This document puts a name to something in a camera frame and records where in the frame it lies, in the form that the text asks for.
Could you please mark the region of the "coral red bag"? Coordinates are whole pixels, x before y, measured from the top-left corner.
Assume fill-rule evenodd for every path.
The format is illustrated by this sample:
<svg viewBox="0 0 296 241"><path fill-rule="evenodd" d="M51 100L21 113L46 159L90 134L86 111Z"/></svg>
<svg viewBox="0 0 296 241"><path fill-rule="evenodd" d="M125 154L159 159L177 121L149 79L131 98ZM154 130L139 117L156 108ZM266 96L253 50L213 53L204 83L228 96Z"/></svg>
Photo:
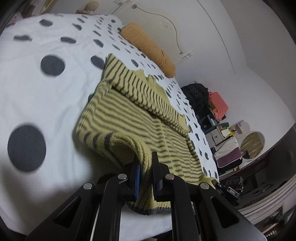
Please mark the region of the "coral red bag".
<svg viewBox="0 0 296 241"><path fill-rule="evenodd" d="M218 92L209 93L209 106L216 120L221 121L228 111L228 106Z"/></svg>

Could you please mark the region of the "yellow grey striped knit sweater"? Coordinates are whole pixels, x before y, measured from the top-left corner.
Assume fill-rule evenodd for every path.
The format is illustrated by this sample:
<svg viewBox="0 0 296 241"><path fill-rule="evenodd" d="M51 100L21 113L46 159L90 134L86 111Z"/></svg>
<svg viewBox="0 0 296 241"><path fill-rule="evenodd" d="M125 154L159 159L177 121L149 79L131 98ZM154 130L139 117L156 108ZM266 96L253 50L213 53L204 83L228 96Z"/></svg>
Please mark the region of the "yellow grey striped knit sweater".
<svg viewBox="0 0 296 241"><path fill-rule="evenodd" d="M106 58L100 83L76 127L81 142L122 168L137 157L139 198L128 207L139 214L168 213L169 202L156 202L152 191L152 153L186 182L211 184L201 152L189 137L186 118L171 105L164 89L142 70L130 70L114 54Z"/></svg>

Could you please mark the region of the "round knitted plush toy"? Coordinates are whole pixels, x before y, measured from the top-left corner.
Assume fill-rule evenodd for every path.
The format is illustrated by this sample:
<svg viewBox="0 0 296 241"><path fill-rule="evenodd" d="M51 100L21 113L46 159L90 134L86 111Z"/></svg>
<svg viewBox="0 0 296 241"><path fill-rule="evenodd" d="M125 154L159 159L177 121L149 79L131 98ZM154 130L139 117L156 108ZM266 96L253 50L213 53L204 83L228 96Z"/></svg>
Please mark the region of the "round knitted plush toy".
<svg viewBox="0 0 296 241"><path fill-rule="evenodd" d="M99 7L99 2L91 1L89 2L83 10L77 10L76 14L86 14L93 15L95 10Z"/></svg>

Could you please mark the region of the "oval wall mirror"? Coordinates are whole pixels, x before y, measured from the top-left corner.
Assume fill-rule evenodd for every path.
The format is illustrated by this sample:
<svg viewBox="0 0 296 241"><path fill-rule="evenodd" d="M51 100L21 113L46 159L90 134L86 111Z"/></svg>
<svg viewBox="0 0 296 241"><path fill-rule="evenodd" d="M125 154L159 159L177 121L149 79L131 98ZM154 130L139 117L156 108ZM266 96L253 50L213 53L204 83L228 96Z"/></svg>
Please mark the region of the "oval wall mirror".
<svg viewBox="0 0 296 241"><path fill-rule="evenodd" d="M252 160L259 156L265 144L265 138L261 132L248 133L240 144L243 159Z"/></svg>

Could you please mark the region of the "black backpack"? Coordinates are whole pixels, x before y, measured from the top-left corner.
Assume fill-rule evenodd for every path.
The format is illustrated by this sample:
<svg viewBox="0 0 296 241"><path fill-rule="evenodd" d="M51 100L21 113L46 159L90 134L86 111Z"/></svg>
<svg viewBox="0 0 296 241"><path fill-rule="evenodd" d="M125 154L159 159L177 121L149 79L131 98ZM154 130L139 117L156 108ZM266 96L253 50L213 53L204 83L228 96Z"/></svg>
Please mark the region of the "black backpack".
<svg viewBox="0 0 296 241"><path fill-rule="evenodd" d="M208 88L200 83L192 83L181 88L195 114L199 114L209 102Z"/></svg>

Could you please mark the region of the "white bedside drawer cabinet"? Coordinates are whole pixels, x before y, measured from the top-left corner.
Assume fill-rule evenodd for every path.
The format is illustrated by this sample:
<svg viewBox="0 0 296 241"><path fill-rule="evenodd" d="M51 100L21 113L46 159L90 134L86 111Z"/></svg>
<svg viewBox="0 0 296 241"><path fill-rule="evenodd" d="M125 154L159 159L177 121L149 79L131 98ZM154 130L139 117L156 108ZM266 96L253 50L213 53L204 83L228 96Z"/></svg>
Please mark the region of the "white bedside drawer cabinet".
<svg viewBox="0 0 296 241"><path fill-rule="evenodd" d="M224 137L222 134L222 130L224 129L225 127L222 125L217 125L204 132L210 148L215 147L228 139L228 137Z"/></svg>

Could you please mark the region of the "white black dotted bed cover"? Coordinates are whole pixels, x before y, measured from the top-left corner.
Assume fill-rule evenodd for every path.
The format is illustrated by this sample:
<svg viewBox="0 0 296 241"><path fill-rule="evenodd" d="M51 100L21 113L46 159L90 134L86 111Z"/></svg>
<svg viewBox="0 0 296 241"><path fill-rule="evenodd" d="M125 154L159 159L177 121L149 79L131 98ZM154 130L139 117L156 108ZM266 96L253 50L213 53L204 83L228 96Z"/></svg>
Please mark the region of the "white black dotted bed cover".
<svg viewBox="0 0 296 241"><path fill-rule="evenodd" d="M84 183L118 171L75 135L110 53L157 80L186 116L203 172L218 177L177 80L123 39L122 27L114 15L45 14L1 34L1 218L14 232L27 235Z"/></svg>

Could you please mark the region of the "white metal headboard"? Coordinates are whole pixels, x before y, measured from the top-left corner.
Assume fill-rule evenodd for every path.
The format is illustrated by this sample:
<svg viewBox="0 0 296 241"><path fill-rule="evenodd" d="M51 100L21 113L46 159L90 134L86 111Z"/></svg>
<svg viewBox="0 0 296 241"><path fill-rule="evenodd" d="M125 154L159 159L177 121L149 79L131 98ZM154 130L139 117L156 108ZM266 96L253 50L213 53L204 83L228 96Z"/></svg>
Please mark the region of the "white metal headboard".
<svg viewBox="0 0 296 241"><path fill-rule="evenodd" d="M179 66L192 56L180 42L177 22L160 8L148 8L139 1L125 1L112 12L124 25L138 24L170 57L175 66Z"/></svg>

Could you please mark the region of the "orange bolster pillow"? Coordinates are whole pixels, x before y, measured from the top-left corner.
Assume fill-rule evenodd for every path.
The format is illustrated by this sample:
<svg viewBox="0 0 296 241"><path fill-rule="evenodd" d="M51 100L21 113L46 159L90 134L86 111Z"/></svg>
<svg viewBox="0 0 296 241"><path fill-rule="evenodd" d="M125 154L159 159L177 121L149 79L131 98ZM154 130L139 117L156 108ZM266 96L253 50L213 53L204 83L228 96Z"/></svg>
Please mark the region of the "orange bolster pillow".
<svg viewBox="0 0 296 241"><path fill-rule="evenodd" d="M156 63L167 78L175 77L176 68L172 60L139 25L129 23L121 29L120 34Z"/></svg>

